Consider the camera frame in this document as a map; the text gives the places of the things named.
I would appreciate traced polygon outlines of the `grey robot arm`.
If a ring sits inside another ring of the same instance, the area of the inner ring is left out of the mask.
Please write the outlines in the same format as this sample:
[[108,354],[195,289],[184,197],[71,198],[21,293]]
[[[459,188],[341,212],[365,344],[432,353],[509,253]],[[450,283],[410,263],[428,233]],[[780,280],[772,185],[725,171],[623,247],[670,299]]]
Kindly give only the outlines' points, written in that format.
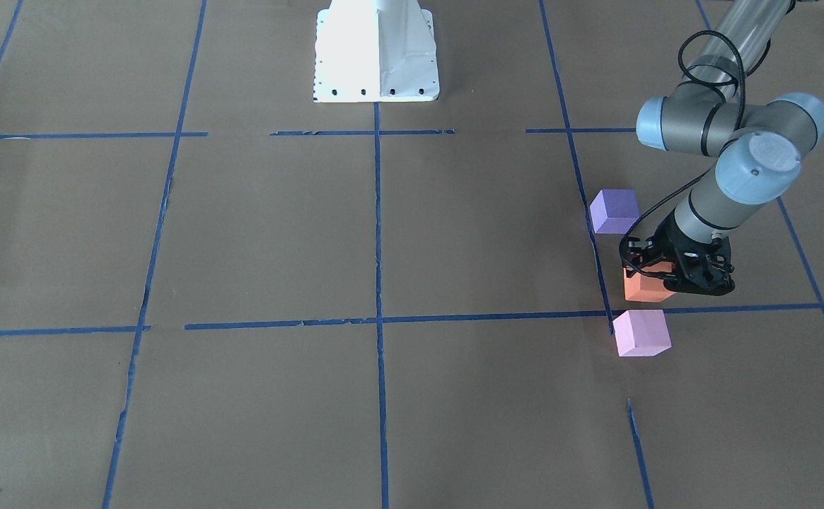
[[787,93],[748,105],[747,81],[770,51],[793,1],[735,1],[713,30],[677,53],[680,83],[648,99],[636,119],[642,145],[714,159],[675,191],[680,203],[653,235],[627,230],[618,246],[625,283],[671,293],[724,296],[735,289],[731,235],[794,183],[824,135],[824,103]]

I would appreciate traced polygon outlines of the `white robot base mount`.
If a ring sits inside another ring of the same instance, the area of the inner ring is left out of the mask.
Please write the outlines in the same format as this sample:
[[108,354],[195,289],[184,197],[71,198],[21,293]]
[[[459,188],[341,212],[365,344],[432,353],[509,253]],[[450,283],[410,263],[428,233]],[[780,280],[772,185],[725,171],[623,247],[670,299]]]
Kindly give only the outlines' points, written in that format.
[[441,93],[432,12],[418,1],[332,1],[315,20],[315,103],[412,103]]

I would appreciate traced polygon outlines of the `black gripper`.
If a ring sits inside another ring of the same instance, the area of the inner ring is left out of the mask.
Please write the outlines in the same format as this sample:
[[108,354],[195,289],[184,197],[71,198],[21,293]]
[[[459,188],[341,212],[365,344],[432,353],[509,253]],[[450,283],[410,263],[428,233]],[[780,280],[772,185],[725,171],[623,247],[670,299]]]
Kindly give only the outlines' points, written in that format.
[[[736,287],[729,239],[713,233],[696,241],[680,229],[675,212],[667,215],[649,240],[622,236],[619,256],[625,278],[642,275],[665,280],[663,287],[670,292],[724,296]],[[660,263],[669,268],[651,270]]]

